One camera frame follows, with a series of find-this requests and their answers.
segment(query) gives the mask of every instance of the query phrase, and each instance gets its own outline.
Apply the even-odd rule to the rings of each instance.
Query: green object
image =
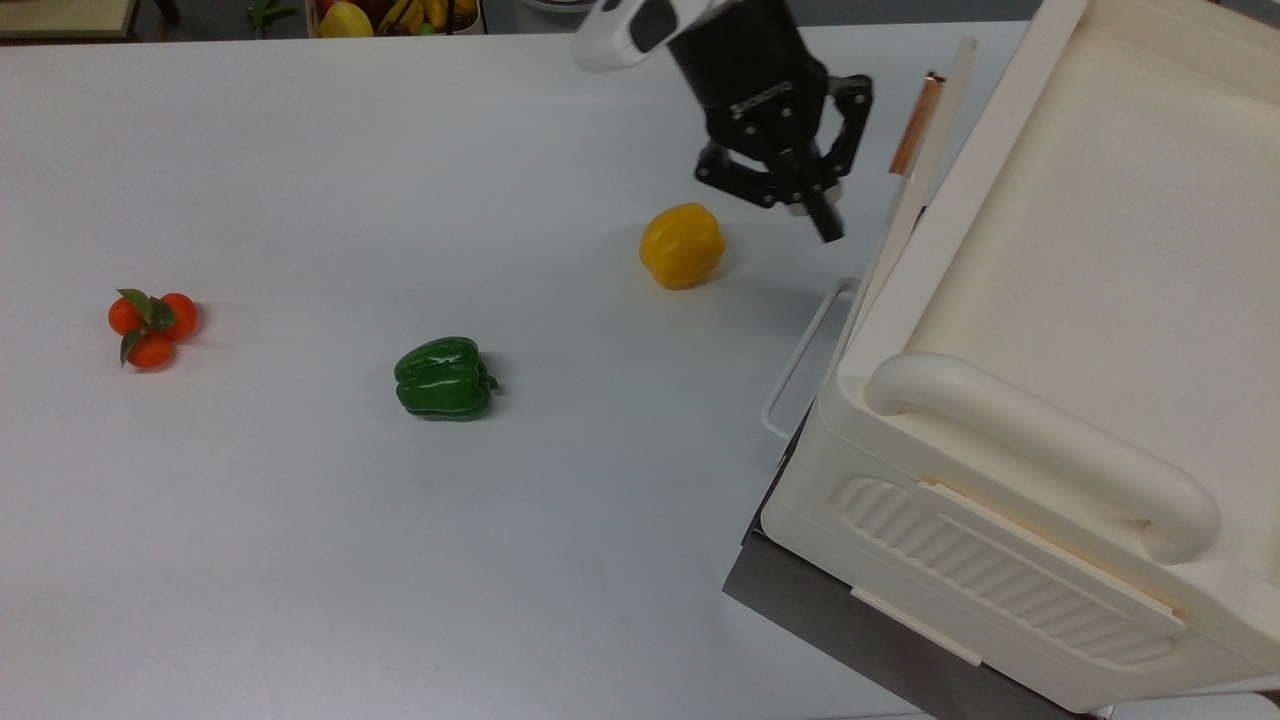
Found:
[[[248,19],[253,20],[253,28],[261,32],[273,22],[289,15],[296,15],[297,13],[298,9],[293,5],[276,8],[275,0],[255,0],[248,8]]]
[[[489,410],[498,380],[467,337],[442,337],[411,350],[396,364],[396,397],[404,410],[431,420],[474,420]]]

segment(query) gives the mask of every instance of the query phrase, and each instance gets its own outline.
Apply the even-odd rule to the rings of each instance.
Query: yellow bell pepper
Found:
[[[668,290],[705,281],[724,255],[724,236],[707,208],[676,205],[658,214],[640,237],[640,261]]]

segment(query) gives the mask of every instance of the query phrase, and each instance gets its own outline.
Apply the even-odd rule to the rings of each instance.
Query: fruit basket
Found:
[[[448,0],[417,0],[417,1],[422,3],[424,8],[426,10],[425,14],[426,14],[428,18],[433,18],[434,17],[436,23],[439,23],[440,26],[444,24],[443,22],[440,22],[440,17],[443,17],[444,13],[445,13],[444,8],[447,6],[445,4],[447,4]],[[307,20],[307,36],[308,37],[317,37],[317,38],[319,37],[324,37],[321,35],[320,24],[324,20],[325,12],[334,3],[332,3],[329,0],[306,0],[306,5],[303,8],[303,13],[305,13],[306,20]],[[379,27],[379,24],[381,22],[381,18],[393,6],[396,6],[396,1],[394,0],[358,0],[358,1],[355,1],[352,4],[355,4],[357,8],[361,9],[361,12],[365,13],[365,17],[370,19],[370,24],[371,24],[371,27],[372,27],[372,29],[375,32],[378,31],[378,27]],[[433,5],[435,5],[435,4],[438,4],[439,6],[438,8],[433,8]],[[456,0],[456,4],[460,8],[463,8],[463,9],[466,9],[466,5],[474,5],[475,6],[475,13],[466,13],[466,12],[454,13],[456,20],[460,20],[460,22],[452,28],[452,35],[485,35],[486,31],[485,31],[485,18],[484,18],[484,4],[483,4],[483,1],[481,0],[471,0],[470,3],[467,3],[466,0]],[[430,36],[430,35],[445,35],[447,33],[445,32],[447,28],[444,28],[444,27],[436,28],[435,23],[433,23],[430,20],[428,20],[428,22],[424,23],[424,29],[426,27],[433,28],[434,32],[426,31],[426,32],[421,32],[421,33],[417,33],[417,35]]]

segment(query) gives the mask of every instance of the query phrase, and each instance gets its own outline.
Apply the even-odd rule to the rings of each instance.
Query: white table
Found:
[[[666,56],[0,49],[0,717],[909,711],[719,585],[782,450],[759,404],[873,249],[924,72],[979,37],[968,128],[1021,29],[809,33],[878,83],[832,246],[691,179]],[[637,236],[690,200],[730,251],[663,291]],[[206,327],[122,370],[116,287],[187,292]],[[506,392],[419,421],[390,368],[453,333]]]

